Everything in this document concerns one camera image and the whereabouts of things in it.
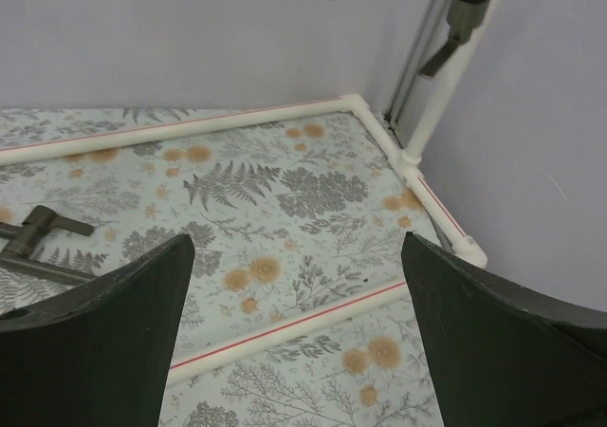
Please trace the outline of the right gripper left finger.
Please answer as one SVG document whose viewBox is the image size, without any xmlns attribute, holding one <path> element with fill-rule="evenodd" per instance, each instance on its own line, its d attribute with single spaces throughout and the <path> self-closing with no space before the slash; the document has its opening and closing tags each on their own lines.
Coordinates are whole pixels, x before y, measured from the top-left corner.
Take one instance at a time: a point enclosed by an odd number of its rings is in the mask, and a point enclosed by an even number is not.
<svg viewBox="0 0 607 427">
<path fill-rule="evenodd" d="M 1 317 L 4 426 L 156 426 L 193 270 L 179 234 Z"/>
</svg>

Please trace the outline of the white PVC pipe frame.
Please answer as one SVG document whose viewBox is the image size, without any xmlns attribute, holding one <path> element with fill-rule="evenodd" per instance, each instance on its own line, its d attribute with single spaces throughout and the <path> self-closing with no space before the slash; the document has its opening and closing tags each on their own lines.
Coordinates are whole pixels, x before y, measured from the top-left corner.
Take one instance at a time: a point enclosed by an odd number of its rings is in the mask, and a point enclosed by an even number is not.
<svg viewBox="0 0 607 427">
<path fill-rule="evenodd" d="M 473 266 L 483 269 L 487 266 L 487 254 L 451 215 L 425 180 L 418 165 L 421 161 L 421 154 L 441 121 L 455 88 L 500 1 L 491 0 L 484 21 L 472 33 L 469 42 L 453 54 L 437 75 L 435 90 L 428 99 L 422 116 L 417 121 L 412 138 L 405 148 L 397 146 L 375 118 L 368 103 L 361 95 L 347 94 L 334 99 L 256 109 L 202 120 L 141 127 L 117 133 L 93 135 L 82 139 L 53 140 L 29 146 L 10 147 L 2 150 L 1 163 L 2 165 L 11 165 L 33 162 L 120 148 L 143 142 L 191 137 L 272 121 L 288 121 L 335 112 L 351 112 L 365 126 L 386 155 L 394 171 L 406 181 L 407 186 L 417 195 L 429 216 L 447 236 L 455 255 Z M 276 344 L 313 330 L 328 327 L 380 306 L 385 306 L 401 298 L 406 290 L 404 280 L 392 281 L 344 301 L 312 310 L 280 326 L 266 327 L 257 333 L 249 333 L 240 339 L 231 339 L 215 347 L 210 347 L 198 356 L 174 363 L 169 371 L 167 383 L 174 386 L 220 366 L 265 351 Z"/>
</svg>

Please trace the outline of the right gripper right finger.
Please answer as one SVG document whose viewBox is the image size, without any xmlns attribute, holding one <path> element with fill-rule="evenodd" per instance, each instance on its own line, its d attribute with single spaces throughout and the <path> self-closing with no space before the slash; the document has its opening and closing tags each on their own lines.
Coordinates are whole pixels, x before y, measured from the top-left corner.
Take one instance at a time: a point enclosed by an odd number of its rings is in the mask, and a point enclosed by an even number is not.
<svg viewBox="0 0 607 427">
<path fill-rule="evenodd" d="M 401 260 L 445 425 L 605 425 L 605 312 L 477 268 L 413 232 Z"/>
</svg>

